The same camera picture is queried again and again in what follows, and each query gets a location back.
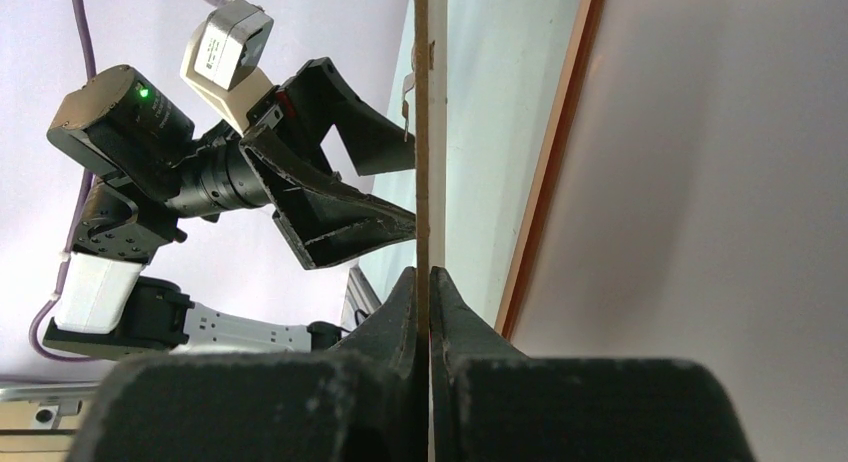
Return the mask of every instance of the red component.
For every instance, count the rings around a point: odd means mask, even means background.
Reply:
[[[285,90],[277,92],[277,102],[283,104],[283,110],[285,111],[286,117],[291,119],[297,117],[297,113],[294,111],[294,105],[291,103],[291,99],[289,99],[289,95]]]

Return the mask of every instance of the black cylinder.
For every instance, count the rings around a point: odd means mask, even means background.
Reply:
[[[203,217],[270,202],[236,141],[205,149],[178,169],[182,177],[180,193],[165,205],[180,217]]]

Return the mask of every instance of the robotic arm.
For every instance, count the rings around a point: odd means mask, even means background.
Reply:
[[[414,214],[341,182],[321,149],[335,125],[357,172],[372,175],[414,168],[413,142],[329,58],[273,85],[257,67],[272,26],[260,8],[234,0],[193,34],[183,79],[223,118],[199,139],[194,123],[128,65],[65,97],[47,138],[97,179],[45,346],[116,359],[148,350],[309,350],[338,340],[330,324],[227,316],[139,277],[159,247],[186,240],[180,218],[214,223],[223,212],[273,204],[274,224],[307,270],[414,237]]]

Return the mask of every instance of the wooden trim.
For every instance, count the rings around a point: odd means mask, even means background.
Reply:
[[[429,345],[430,268],[445,265],[448,0],[414,0],[418,336]]]
[[[495,329],[507,340],[512,337],[521,308],[527,296],[539,244],[544,235],[551,201],[556,191],[568,137],[583,81],[589,67],[589,57],[598,33],[604,0],[580,0],[571,40],[565,53],[559,84],[554,96],[551,116],[530,186],[524,219],[515,243],[509,273],[504,287]]]

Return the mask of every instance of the light green surface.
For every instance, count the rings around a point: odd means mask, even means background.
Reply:
[[[579,0],[449,0],[446,265],[466,303],[494,324]],[[389,118],[403,124],[411,71],[407,17]],[[414,93],[407,100],[414,99]],[[414,210],[413,171],[377,176],[374,195]],[[381,298],[415,243],[360,260]]]

